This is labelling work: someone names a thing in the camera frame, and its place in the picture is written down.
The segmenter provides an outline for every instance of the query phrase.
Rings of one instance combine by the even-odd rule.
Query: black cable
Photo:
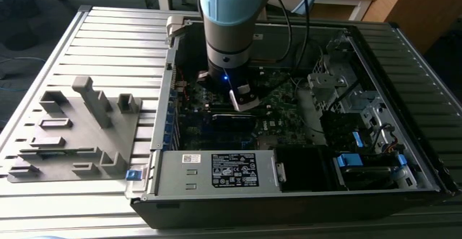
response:
[[[377,137],[380,136],[380,132],[388,126],[391,127],[391,125],[388,123],[383,123],[380,125],[380,127],[377,128],[377,130],[376,130],[375,137],[373,137],[373,142],[372,142],[371,147],[369,147],[369,153],[371,154],[373,153],[373,150],[375,150],[375,145],[376,145],[376,142],[377,142]]]
[[[345,91],[343,92],[343,94],[333,100],[332,104],[329,105],[329,107],[327,108],[327,111],[331,111],[332,107],[335,106],[335,104],[344,99],[344,97],[347,96],[347,94],[351,93],[352,89],[359,85],[359,80],[356,80],[351,86],[348,86],[348,88],[345,89]]]
[[[300,57],[297,57],[297,61],[296,61],[292,73],[297,70],[297,67],[300,66],[303,55],[305,52],[305,46],[308,44],[308,39],[309,39],[309,5],[308,5],[308,0],[303,0],[303,5],[304,5],[305,31],[304,31],[301,53],[300,53]]]
[[[292,70],[291,70],[288,76],[273,87],[266,88],[262,92],[260,92],[258,98],[264,98],[277,87],[280,87],[289,80],[289,78],[292,78],[292,75],[300,66],[303,55],[305,52],[305,46],[308,44],[308,39],[309,39],[309,6],[308,6],[308,0],[303,0],[303,4],[304,4],[305,31],[304,31],[304,39],[303,39],[300,56],[297,57],[296,63],[292,67]]]
[[[289,52],[289,48],[291,48],[291,34],[292,34],[292,32],[291,32],[291,23],[289,23],[289,18],[288,18],[285,6],[282,5],[281,0],[277,0],[277,2],[278,2],[280,7],[281,7],[281,12],[282,12],[282,16],[285,18],[285,23],[287,23],[287,28],[288,28],[288,43],[287,43],[285,53],[282,54],[280,59],[276,60],[276,62],[281,62],[288,56],[288,52]]]

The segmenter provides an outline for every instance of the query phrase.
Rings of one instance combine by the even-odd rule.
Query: metal bracket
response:
[[[344,80],[325,73],[311,73],[308,75],[308,84],[317,101],[328,102],[333,95],[336,87],[345,87]]]
[[[166,19],[166,37],[173,37],[174,32],[181,29],[184,26],[184,17],[182,16],[170,16]]]

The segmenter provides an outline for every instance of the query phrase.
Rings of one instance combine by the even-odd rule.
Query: wire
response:
[[[335,104],[344,99],[344,97],[347,96],[347,94],[349,94],[349,92],[353,90],[353,88],[359,85],[359,80],[356,80],[351,86],[348,86],[348,88],[345,89],[345,91],[343,92],[343,94],[333,100],[332,104],[329,105],[329,107],[327,108],[327,111],[331,111],[332,107],[335,106]]]
[[[392,143],[384,148],[383,152],[391,152],[391,149],[397,145],[397,137],[389,132],[389,136],[393,138]]]
[[[287,22],[287,28],[288,28],[288,43],[287,43],[287,48],[285,48],[285,53],[282,54],[282,56],[276,60],[276,62],[281,62],[287,56],[288,56],[288,52],[289,52],[289,48],[291,48],[291,23],[289,23],[289,18],[288,18],[288,14],[287,14],[287,10],[285,10],[285,6],[282,5],[281,0],[277,0],[280,7],[281,7],[281,12],[282,12],[282,16],[285,18],[285,22]]]
[[[391,125],[388,123],[383,123],[380,125],[380,127],[377,128],[376,130],[376,133],[375,133],[375,136],[373,136],[373,142],[371,144],[371,147],[369,147],[369,153],[373,153],[373,150],[375,150],[375,145],[376,145],[376,142],[377,142],[377,137],[380,136],[380,132],[384,128],[387,127],[391,127]]]
[[[25,91],[27,89],[5,89],[5,88],[0,88],[0,90],[17,92],[17,91]]]
[[[305,52],[305,47],[308,44],[308,39],[309,39],[309,6],[308,6],[308,0],[303,0],[303,4],[304,4],[304,16],[305,16],[304,17],[304,19],[305,19],[305,31],[304,31],[304,39],[303,39],[300,55],[297,57],[296,63],[291,69],[288,76],[273,87],[266,88],[264,90],[264,92],[260,93],[260,95],[258,95],[260,98],[265,97],[277,87],[280,87],[292,78],[293,73],[296,72],[296,70],[300,66],[303,55]]]
[[[3,62],[9,62],[14,59],[29,59],[29,60],[34,60],[34,61],[41,61],[42,63],[45,63],[46,61],[41,58],[35,58],[35,57],[7,57],[7,56],[3,56],[3,55],[0,55],[1,57],[6,58],[3,61],[0,62],[3,63]]]
[[[300,66],[304,51],[305,51],[305,46],[308,44],[308,39],[309,39],[309,6],[308,6],[308,0],[303,0],[303,5],[304,5],[304,19],[305,19],[305,30],[304,30],[304,40],[303,40],[303,46],[301,46],[301,53],[297,58],[293,72],[296,71],[297,67]]]
[[[304,122],[303,117],[300,117],[300,119],[301,119],[301,122],[303,122],[304,126],[305,126],[312,132],[317,132],[317,133],[320,133],[320,134],[324,134],[324,132],[321,132],[321,131],[313,129],[313,128]]]

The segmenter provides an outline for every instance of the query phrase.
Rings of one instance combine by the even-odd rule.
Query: blue latch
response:
[[[399,165],[400,165],[400,166],[407,165],[407,160],[405,160],[404,155],[397,154],[397,161],[399,161]]]
[[[341,154],[336,157],[336,162],[340,167],[360,167],[363,165],[359,154]]]
[[[352,132],[352,137],[356,140],[357,147],[363,147],[363,143],[361,143],[361,140],[360,140],[359,133],[357,132]]]
[[[140,170],[126,170],[125,180],[126,181],[140,181],[142,172]]]

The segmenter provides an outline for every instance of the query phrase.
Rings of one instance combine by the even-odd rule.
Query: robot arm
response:
[[[228,93],[236,111],[245,111],[260,103],[246,66],[254,22],[266,2],[200,0],[208,71],[198,74],[198,81],[214,92]]]

